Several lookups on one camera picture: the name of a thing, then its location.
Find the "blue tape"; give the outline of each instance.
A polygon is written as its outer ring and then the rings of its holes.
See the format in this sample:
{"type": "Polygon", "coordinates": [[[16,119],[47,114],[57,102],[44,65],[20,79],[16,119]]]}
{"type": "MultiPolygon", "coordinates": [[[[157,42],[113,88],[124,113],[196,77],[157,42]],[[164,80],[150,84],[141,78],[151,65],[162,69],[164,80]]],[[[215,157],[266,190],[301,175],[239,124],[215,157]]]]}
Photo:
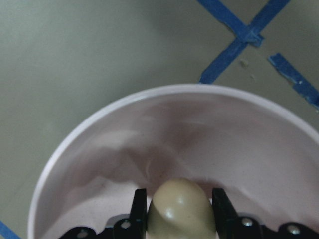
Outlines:
{"type": "Polygon", "coordinates": [[[319,92],[280,53],[268,58],[276,70],[290,80],[294,90],[319,110],[319,92]]]}
{"type": "Polygon", "coordinates": [[[246,26],[219,0],[198,0],[214,17],[229,26],[236,39],[220,53],[202,73],[199,83],[212,84],[217,77],[236,59],[248,44],[260,46],[263,37],[259,35],[267,24],[287,5],[290,0],[269,0],[261,11],[246,26]]]}
{"type": "Polygon", "coordinates": [[[2,221],[0,221],[0,235],[3,236],[4,239],[21,239],[2,221]]]}

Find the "tape strip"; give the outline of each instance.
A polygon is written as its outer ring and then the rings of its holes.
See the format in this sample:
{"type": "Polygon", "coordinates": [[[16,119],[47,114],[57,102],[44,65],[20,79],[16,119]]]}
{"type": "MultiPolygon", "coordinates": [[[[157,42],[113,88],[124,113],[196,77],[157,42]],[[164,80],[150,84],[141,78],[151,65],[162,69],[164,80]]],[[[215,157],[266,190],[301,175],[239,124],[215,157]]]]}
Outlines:
{"type": "Polygon", "coordinates": [[[21,239],[2,221],[0,221],[0,235],[3,236],[4,239],[21,239]]]}
{"type": "Polygon", "coordinates": [[[217,77],[247,47],[248,43],[260,46],[263,37],[259,35],[267,24],[287,5],[290,0],[269,0],[261,11],[246,26],[219,0],[198,0],[214,17],[229,26],[236,39],[220,53],[202,73],[199,83],[212,84],[217,77]]]}
{"type": "Polygon", "coordinates": [[[276,70],[290,80],[294,90],[319,110],[319,92],[280,53],[268,58],[276,70]]]}

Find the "white bowl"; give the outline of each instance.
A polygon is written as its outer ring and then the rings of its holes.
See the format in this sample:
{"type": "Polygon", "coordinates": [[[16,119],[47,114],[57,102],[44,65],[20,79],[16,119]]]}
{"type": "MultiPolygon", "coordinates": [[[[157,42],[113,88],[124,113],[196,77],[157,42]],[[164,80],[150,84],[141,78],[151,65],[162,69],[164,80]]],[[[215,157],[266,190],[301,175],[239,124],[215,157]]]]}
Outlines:
{"type": "Polygon", "coordinates": [[[235,208],[270,228],[288,221],[318,230],[319,135],[253,94],[174,85],[99,110],[60,144],[35,189],[28,238],[75,226],[101,232],[130,211],[134,190],[187,177],[210,195],[224,187],[235,208]]]}

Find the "painter's tape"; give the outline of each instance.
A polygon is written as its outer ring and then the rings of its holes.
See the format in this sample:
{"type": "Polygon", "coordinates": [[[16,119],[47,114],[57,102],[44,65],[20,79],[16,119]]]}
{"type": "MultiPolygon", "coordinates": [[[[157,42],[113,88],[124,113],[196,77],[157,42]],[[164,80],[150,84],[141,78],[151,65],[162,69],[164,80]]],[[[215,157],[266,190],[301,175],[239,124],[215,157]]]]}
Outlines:
{"type": "Polygon", "coordinates": [[[4,239],[21,239],[2,221],[0,221],[0,235],[3,236],[4,239]]]}
{"type": "Polygon", "coordinates": [[[290,80],[293,88],[319,110],[319,92],[280,53],[268,58],[276,70],[290,80]]]}
{"type": "Polygon", "coordinates": [[[260,46],[263,37],[259,35],[267,24],[286,6],[290,0],[269,0],[252,22],[245,26],[219,0],[198,0],[214,17],[229,26],[236,39],[220,53],[202,73],[199,83],[212,84],[217,77],[236,59],[248,44],[260,46]]]}

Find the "beige egg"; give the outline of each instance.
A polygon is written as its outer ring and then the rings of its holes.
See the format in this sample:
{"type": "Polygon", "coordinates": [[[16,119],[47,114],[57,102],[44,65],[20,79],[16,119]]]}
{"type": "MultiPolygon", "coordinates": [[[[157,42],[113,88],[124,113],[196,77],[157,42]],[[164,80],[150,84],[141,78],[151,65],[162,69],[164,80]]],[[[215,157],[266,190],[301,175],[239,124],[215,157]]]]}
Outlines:
{"type": "Polygon", "coordinates": [[[148,239],[214,239],[212,206],[196,183],[171,179],[155,192],[148,212],[148,239]]]}

